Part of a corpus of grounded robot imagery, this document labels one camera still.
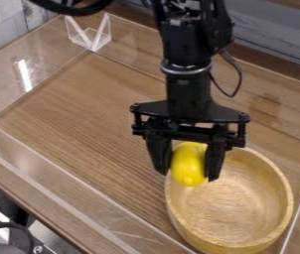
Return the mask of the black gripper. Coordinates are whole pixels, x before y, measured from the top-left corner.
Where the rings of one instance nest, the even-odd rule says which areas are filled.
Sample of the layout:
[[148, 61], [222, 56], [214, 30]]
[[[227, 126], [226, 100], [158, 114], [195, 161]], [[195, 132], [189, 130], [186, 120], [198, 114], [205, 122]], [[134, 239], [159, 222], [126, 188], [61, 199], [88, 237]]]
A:
[[163, 176], [170, 168], [174, 140], [210, 145], [206, 177], [213, 182], [221, 175], [225, 150], [245, 146], [245, 125], [250, 117], [213, 99], [210, 63], [177, 65], [163, 61], [161, 70], [166, 98], [130, 106], [132, 134], [143, 138], [154, 169]]

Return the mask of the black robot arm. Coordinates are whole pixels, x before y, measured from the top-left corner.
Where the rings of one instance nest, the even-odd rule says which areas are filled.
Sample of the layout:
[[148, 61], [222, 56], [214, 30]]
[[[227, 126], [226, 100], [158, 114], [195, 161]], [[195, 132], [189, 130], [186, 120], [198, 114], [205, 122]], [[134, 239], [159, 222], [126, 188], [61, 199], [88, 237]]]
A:
[[225, 152], [245, 146], [246, 113], [219, 105], [211, 96], [217, 85], [213, 56], [233, 63], [225, 50], [233, 41], [233, 20], [225, 0], [151, 0], [163, 45], [161, 70], [166, 99], [134, 103], [132, 133], [146, 141], [154, 169], [166, 174], [175, 140], [202, 143], [202, 173], [209, 181], [221, 176]]

